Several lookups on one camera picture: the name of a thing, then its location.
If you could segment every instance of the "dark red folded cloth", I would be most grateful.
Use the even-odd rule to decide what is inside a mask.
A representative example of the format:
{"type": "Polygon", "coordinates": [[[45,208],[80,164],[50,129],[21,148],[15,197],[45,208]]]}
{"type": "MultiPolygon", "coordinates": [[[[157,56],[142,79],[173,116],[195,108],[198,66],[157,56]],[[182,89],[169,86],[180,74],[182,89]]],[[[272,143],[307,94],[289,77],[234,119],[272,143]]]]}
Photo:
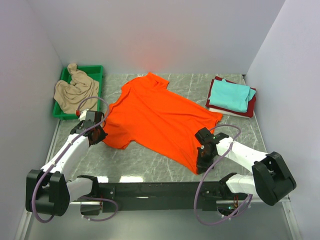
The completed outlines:
{"type": "Polygon", "coordinates": [[[226,108],[223,108],[223,107],[219,107],[219,106],[215,106],[215,105],[210,105],[210,95],[211,95],[211,89],[212,89],[212,86],[214,85],[214,81],[221,81],[222,78],[221,77],[218,77],[216,76],[214,79],[212,79],[211,81],[211,85],[210,85],[210,89],[209,89],[209,94],[208,94],[208,98],[206,100],[206,104],[205,106],[207,108],[212,108],[212,109],[218,109],[218,110],[223,110],[223,111],[226,111],[226,112],[229,112],[229,113],[233,113],[235,115],[239,115],[239,117],[247,117],[247,118],[252,118],[254,116],[254,108],[255,108],[255,103],[256,103],[256,94],[253,96],[253,98],[248,102],[248,109],[246,112],[238,112],[238,111],[231,111],[229,109],[226,109],[226,108]]]}

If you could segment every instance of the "green plastic tray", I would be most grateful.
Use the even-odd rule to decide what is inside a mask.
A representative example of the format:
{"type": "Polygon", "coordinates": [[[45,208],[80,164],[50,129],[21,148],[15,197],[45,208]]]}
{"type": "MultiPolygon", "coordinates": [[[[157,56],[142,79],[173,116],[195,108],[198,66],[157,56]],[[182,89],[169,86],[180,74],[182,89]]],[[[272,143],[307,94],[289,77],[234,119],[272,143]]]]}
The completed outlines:
{"type": "MultiPolygon", "coordinates": [[[[96,80],[99,82],[98,96],[100,97],[104,67],[101,65],[90,65],[90,66],[78,66],[77,69],[84,71],[93,80],[96,80]]],[[[60,79],[66,81],[68,84],[71,82],[72,80],[71,75],[69,74],[68,69],[66,67],[62,70],[60,79]]],[[[98,103],[97,103],[97,111],[100,111],[100,100],[98,100],[98,103]]],[[[74,114],[64,113],[57,102],[54,103],[53,116],[61,120],[70,120],[70,119],[78,118],[76,116],[76,113],[74,114]]]]}

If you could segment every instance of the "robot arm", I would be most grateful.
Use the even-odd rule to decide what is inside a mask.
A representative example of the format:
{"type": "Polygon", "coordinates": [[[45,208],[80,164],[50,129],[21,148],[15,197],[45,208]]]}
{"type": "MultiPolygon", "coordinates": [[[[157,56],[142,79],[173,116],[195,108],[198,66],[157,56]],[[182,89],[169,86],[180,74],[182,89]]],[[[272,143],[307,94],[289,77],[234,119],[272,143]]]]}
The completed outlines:
{"type": "MultiPolygon", "coordinates": [[[[195,137],[202,144],[198,148],[197,165],[210,166],[215,156],[223,155],[234,141],[224,133],[212,134],[207,128],[199,130],[195,137]]],[[[227,158],[240,164],[252,175],[233,173],[225,184],[232,193],[258,195],[273,206],[297,186],[284,159],[277,152],[267,154],[234,141],[227,158]]]]}
{"type": "Polygon", "coordinates": [[[74,181],[70,180],[72,167],[79,162],[91,145],[101,142],[107,134],[99,125],[79,137],[87,128],[99,123],[103,113],[85,110],[80,115],[81,120],[70,132],[70,135],[58,153],[40,170],[31,170],[26,177],[25,208],[32,212],[32,196],[40,177],[52,166],[54,167],[45,176],[36,194],[35,205],[38,213],[62,216],[69,203],[84,195],[98,195],[98,179],[93,176],[81,175],[74,181]],[[57,164],[55,161],[64,152],[57,164]]]}

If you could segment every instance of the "folded cloth stack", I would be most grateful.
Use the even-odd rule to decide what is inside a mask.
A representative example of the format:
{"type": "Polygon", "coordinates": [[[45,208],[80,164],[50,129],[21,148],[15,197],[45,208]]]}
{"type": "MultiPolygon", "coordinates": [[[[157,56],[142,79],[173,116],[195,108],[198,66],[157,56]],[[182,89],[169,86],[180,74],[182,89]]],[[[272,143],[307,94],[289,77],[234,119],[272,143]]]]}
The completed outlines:
{"type": "MultiPolygon", "coordinates": [[[[99,82],[93,80],[84,71],[78,70],[75,63],[71,63],[67,67],[71,75],[71,82],[60,80],[55,85],[54,99],[58,102],[61,110],[65,114],[75,114],[79,103],[87,98],[98,96],[99,82]]],[[[97,110],[98,100],[91,98],[82,104],[80,110],[97,110]]]]}
{"type": "Polygon", "coordinates": [[[206,106],[211,112],[252,118],[256,89],[216,76],[210,86],[206,106]]]}

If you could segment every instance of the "t-shirt sleeve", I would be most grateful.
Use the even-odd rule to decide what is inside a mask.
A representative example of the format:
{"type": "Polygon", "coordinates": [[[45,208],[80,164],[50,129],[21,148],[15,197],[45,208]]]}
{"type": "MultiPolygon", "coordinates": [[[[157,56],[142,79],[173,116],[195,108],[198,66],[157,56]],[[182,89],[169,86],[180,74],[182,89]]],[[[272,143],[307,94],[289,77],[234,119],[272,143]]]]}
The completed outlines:
{"type": "Polygon", "coordinates": [[[112,118],[107,117],[103,130],[107,133],[103,142],[112,148],[125,149],[133,140],[125,126],[114,122],[112,118]]]}

